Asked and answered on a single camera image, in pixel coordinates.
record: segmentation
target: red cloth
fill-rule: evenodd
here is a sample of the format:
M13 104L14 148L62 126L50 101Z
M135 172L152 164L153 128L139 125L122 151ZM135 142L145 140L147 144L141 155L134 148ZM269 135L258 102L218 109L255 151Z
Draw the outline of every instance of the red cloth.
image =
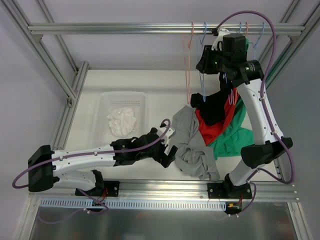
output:
M236 109L236 105L233 105L233 104L230 105L229 100L227 99L226 103L224 104L225 119L221 122L217 122L215 125L212 125L212 126L206 125L205 121L200 116L200 110L198 109L195 110L196 117L198 118L198 121L199 121L199 131L204 139L206 146L213 143L216 140L216 138L226 130L226 128L231 123L232 118L234 117L235 109Z

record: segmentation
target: garment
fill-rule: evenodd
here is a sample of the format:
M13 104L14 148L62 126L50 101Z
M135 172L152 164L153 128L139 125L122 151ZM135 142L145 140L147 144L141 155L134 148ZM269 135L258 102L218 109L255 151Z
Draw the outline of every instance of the garment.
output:
M209 144L213 148L215 160L218 157L240 156L241 149L254 144L254 133L246 128L242 128L246 116L246 107L240 99L236 103L233 119L224 132Z
M206 96L205 102L200 93L195 93L191 96L191 106L199 110L201 118L208 126L212 126L225 119L225 103L233 86L231 81L226 82L223 75L224 73L220 73L220 91Z
M108 116L109 127L113 135L117 137L126 137L134 129L137 119L134 117L134 111L130 107L114 109Z
M199 132L199 122L195 111L184 106L172 119L175 134L170 138L169 149L178 148L175 164L185 174L201 180L209 178L218 181L220 175L214 159L212 148L205 145Z
M233 97L234 98L237 97L238 99L239 95L236 94L235 92L236 92L236 89L234 88ZM204 139L206 146L213 143L216 140L216 138L220 134L222 134L225 131L225 129L229 126L234 116L235 108L236 108L236 105L229 104L229 100L226 100L224 104L224 112L225 112L224 120L217 122L215 125L212 125L212 126L206 125L205 121L200 115L199 109L195 110L196 117L199 121L199 131Z

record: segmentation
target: white cloth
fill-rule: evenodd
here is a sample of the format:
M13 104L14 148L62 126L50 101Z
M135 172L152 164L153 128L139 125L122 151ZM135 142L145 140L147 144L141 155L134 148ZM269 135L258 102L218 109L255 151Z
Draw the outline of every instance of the white cloth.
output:
M137 119L130 107L122 107L113 110L108 116L109 127L112 134L118 137L128 136L134 129Z

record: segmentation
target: perforated metal strip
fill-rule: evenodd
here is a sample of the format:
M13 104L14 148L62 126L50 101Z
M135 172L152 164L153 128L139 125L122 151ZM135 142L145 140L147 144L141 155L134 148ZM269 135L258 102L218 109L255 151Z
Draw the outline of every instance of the perforated metal strip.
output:
M173 200L131 200L108 199L104 203L110 209L145 209L145 210L197 210L225 211L226 203L221 201L173 201ZM43 198L41 207L53 208L102 208L90 199Z

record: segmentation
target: gray towel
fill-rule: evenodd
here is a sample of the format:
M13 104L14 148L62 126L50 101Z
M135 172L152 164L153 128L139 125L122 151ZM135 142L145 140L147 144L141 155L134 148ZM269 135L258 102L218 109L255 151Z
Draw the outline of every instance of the gray towel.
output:
M169 149L175 145L175 164L187 175L201 180L218 181L220 175L214 159L214 151L206 146L195 111L184 106L172 119L175 134L169 141Z

